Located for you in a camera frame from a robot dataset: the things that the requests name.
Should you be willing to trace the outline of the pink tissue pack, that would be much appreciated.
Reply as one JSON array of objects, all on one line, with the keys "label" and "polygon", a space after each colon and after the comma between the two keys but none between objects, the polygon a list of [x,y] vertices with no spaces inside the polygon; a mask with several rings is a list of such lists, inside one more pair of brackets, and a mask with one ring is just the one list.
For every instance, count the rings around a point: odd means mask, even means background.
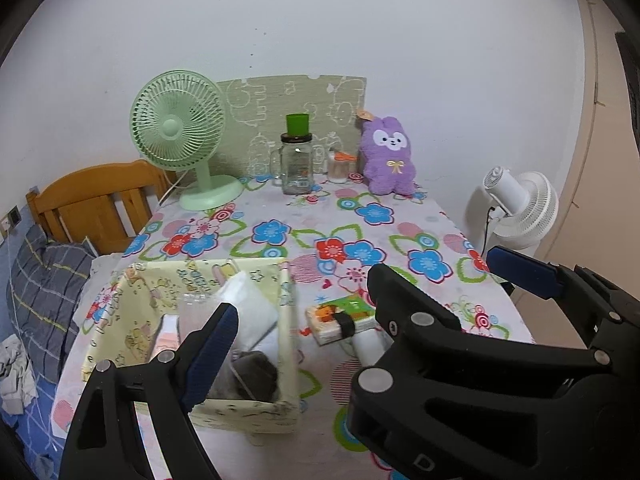
[{"label": "pink tissue pack", "polygon": [[176,314],[164,314],[155,335],[150,359],[156,358],[163,351],[176,351],[179,346],[179,317]]}]

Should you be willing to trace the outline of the white cloth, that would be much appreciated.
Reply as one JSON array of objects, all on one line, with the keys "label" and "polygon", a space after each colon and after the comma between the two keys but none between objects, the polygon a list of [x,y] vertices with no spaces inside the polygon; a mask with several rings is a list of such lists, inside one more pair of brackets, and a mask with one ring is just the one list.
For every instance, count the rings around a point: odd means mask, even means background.
[{"label": "white cloth", "polygon": [[236,350],[252,350],[278,322],[276,306],[246,271],[233,275],[218,292],[205,299],[210,312],[223,302],[231,304],[238,312],[238,332],[233,344]]},{"label": "white cloth", "polygon": [[2,410],[21,415],[38,396],[32,362],[15,334],[1,343],[0,394]]}]

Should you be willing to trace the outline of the green tissue pack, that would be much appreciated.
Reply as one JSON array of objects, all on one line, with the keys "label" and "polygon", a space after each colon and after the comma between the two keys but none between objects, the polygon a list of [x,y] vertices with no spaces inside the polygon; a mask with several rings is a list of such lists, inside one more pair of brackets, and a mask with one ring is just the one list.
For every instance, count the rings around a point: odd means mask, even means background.
[{"label": "green tissue pack", "polygon": [[305,316],[319,346],[348,339],[376,325],[374,307],[358,295],[315,304]]}]

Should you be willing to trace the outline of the beige door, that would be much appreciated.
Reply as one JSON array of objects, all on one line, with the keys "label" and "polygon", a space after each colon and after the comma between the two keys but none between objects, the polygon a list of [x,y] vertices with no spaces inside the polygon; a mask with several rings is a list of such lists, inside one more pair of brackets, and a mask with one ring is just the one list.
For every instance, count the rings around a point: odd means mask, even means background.
[{"label": "beige door", "polygon": [[544,261],[588,266],[639,293],[639,152],[615,35],[603,0],[518,0],[535,140],[520,164],[548,169],[560,191]]}]

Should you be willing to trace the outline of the yellow cartoon storage box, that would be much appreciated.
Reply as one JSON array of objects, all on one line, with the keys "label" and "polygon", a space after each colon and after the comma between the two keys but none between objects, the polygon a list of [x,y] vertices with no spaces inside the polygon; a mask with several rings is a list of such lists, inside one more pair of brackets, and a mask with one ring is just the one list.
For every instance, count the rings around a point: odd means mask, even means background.
[{"label": "yellow cartoon storage box", "polygon": [[271,399],[243,400],[237,393],[217,391],[191,412],[201,427],[235,430],[249,434],[289,434],[299,418],[297,349],[294,330],[296,307],[294,284],[283,258],[139,261],[115,276],[104,290],[103,310],[88,336],[82,362],[86,382],[98,362],[117,366],[149,361],[152,339],[165,314],[176,314],[186,297],[210,297],[224,286],[222,274],[244,273],[271,304],[277,319],[269,332],[254,343],[277,370],[276,391]]}]

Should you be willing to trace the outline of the floral tablecloth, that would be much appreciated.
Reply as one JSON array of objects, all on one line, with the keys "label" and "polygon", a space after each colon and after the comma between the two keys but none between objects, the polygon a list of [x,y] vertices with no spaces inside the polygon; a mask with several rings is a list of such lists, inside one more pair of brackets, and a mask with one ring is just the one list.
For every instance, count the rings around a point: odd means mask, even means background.
[{"label": "floral tablecloth", "polygon": [[359,182],[321,182],[292,196],[264,178],[216,209],[191,212],[168,200],[120,253],[112,277],[80,311],[79,335],[51,412],[64,437],[99,356],[131,363],[160,316],[185,292],[216,292],[245,272],[272,300],[290,300],[291,333],[270,333],[259,348],[288,366],[296,395],[250,411],[209,401],[193,411],[196,431],[227,479],[393,479],[396,471],[346,426],[348,390],[359,368],[349,341],[318,344],[307,312],[355,296],[367,301],[367,275],[383,263],[434,297],[467,333],[530,341],[512,300],[478,250],[424,191],[374,196]]}]

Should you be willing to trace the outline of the purple plush bunny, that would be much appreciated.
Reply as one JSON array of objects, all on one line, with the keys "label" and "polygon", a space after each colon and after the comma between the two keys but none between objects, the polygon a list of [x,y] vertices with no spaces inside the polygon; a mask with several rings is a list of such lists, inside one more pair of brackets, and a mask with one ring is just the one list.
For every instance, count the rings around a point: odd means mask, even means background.
[{"label": "purple plush bunny", "polygon": [[373,195],[414,193],[416,167],[411,160],[411,143],[400,121],[393,116],[376,117],[368,112],[361,122],[359,155],[362,174]]}]

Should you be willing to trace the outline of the toothpick jar orange lid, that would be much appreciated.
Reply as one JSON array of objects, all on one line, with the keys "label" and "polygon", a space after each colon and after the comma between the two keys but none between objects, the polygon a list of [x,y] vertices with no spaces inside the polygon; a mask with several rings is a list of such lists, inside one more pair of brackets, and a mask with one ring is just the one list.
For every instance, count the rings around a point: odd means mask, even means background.
[{"label": "toothpick jar orange lid", "polygon": [[354,170],[357,157],[341,151],[329,151],[326,175],[333,183],[345,183]]}]

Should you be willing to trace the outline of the glass mason jar mug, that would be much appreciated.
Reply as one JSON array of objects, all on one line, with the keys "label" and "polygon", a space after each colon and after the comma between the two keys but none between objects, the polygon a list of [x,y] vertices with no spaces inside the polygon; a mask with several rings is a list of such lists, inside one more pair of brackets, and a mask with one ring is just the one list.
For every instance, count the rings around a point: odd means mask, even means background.
[{"label": "glass mason jar mug", "polygon": [[270,153],[270,172],[274,184],[285,195],[305,195],[314,186],[312,174],[312,135],[282,133],[281,144]]}]

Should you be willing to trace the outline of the wooden bed headboard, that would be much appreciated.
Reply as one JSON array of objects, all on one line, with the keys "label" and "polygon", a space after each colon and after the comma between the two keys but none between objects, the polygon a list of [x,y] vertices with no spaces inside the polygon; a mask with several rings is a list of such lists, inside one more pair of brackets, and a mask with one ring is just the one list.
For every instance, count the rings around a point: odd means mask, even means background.
[{"label": "wooden bed headboard", "polygon": [[34,221],[59,243],[89,240],[100,255],[124,252],[134,239],[126,232],[116,202],[124,204],[135,233],[152,217],[146,192],[162,197],[176,180],[143,159],[77,170],[43,191],[30,191],[26,203]]}]

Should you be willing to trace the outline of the grey plaid pillow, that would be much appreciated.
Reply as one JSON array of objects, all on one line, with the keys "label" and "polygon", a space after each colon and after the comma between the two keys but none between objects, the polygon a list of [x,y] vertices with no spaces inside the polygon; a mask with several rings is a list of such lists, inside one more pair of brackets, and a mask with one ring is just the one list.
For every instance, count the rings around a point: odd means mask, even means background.
[{"label": "grey plaid pillow", "polygon": [[6,286],[10,319],[38,377],[56,384],[78,334],[73,315],[94,252],[59,243],[35,224],[23,238]]}]

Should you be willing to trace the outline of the white crumpled cloth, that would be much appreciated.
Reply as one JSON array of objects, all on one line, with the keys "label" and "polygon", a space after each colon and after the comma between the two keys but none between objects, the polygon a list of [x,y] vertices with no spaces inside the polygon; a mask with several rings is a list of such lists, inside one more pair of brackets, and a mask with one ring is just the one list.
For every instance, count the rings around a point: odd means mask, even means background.
[{"label": "white crumpled cloth", "polygon": [[38,396],[32,362],[15,334],[1,343],[0,394],[2,410],[21,415]]}]

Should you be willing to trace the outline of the green desk fan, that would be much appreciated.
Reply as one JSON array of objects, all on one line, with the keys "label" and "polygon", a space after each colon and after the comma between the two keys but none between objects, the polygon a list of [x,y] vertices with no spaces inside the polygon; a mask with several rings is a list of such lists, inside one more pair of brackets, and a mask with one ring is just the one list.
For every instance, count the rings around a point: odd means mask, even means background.
[{"label": "green desk fan", "polygon": [[238,178],[209,170],[226,130],[226,112],[221,91],[207,77],[192,70],[157,75],[134,98],[129,123],[132,142],[148,162],[194,172],[195,182],[179,198],[183,209],[217,208],[241,195]]}]

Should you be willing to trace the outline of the green patterned board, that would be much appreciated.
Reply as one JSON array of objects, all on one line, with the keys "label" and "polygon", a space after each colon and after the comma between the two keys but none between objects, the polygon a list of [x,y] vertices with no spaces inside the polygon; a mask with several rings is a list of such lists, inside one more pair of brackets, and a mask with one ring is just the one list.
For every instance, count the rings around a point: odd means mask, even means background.
[{"label": "green patterned board", "polygon": [[219,81],[226,128],[209,161],[212,174],[259,177],[270,173],[286,116],[306,114],[314,172],[326,170],[337,150],[355,155],[360,142],[356,113],[364,107],[367,79],[343,75],[283,75]]}]

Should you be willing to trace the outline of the wall power socket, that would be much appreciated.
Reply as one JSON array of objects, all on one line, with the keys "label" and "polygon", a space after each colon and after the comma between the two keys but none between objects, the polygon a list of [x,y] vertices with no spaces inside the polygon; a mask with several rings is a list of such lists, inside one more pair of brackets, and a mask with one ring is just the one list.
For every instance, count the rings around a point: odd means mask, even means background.
[{"label": "wall power socket", "polygon": [[11,232],[22,220],[20,210],[14,206],[7,214],[1,218],[1,229],[3,232]]}]

